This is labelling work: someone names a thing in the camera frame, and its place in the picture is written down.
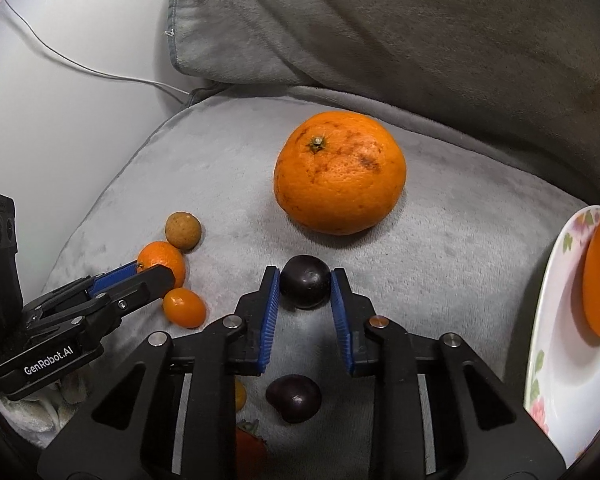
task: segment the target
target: white plate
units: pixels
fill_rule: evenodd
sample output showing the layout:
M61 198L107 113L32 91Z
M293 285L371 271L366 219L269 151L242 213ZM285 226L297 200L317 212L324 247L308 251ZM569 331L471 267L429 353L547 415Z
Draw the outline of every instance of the white plate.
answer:
M544 274L526 370L525 408L570 466L600 429L600 338L582 307L582 271L600 206L560 232Z

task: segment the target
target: plush fabric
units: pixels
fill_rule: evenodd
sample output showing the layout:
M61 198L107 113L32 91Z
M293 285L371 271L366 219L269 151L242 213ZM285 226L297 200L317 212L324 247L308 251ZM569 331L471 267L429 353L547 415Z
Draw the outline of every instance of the plush fabric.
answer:
M328 97L347 100L337 92ZM256 290L265 266L282 268L295 254L314 254L330 267L345 267L354 291L411 332L460 333L522 401L538 275L546 250L583 203L536 176L435 138L462 144L459 132L357 98L356 109L383 120L404 150L403 196L366 234L301 230L277 206L272 172L291 131L333 108L320 102L325 98L310 88L238 88L171 118L72 235L46 289L133 260L149 241L163 238L171 212L190 211L202 222L203 239L186 256L186 286L205 300L208 321L231 313L240 295ZM159 302L126 316L93 363L94 386L155 330L191 333L168 323ZM289 373L314 379L324 398L318 415L296 426L283 424L264 398L266 386ZM267 373L244 383L249 397L238 418L260 421L271 455L264 479L366 478L372 382L346 375L328 306L281 309Z
M87 364L23 400L0 395L0 414L22 438L46 447L87 398L90 384L91 365Z
M171 0L171 60L461 130L600 202L600 0Z

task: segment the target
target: gray pillow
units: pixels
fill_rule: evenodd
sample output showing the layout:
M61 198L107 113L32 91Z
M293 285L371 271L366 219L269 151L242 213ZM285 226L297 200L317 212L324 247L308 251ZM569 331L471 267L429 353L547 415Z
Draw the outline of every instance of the gray pillow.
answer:
M600 0L171 0L171 60L461 130L600 203Z

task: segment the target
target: white wall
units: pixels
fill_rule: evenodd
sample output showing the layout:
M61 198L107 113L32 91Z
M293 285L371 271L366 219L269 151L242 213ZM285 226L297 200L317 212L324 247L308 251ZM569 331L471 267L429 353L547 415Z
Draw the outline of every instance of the white wall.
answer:
M87 66L187 91L201 83L169 62L168 0L8 1L43 40ZM16 203L26 301L99 194L179 106L151 86L66 67L0 4L0 193Z

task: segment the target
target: black device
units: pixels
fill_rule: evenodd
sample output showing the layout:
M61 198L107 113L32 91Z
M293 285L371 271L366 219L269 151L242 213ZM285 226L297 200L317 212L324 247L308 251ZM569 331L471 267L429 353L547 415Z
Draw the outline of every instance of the black device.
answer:
M100 340L122 317L162 298L175 279L164 266L136 273L131 262L23 306L14 213L0 195L0 393L19 400L101 355Z
M234 374L266 367L277 279L267 267L259 291L200 333L151 334L42 453L43 480L234 480ZM331 305L347 370L376 378L370 480L557 480L564 473L558 450L460 336L415 336L377 316L368 298L352 293L343 269L332 272ZM426 377L434 433L436 472L429 475L418 374Z

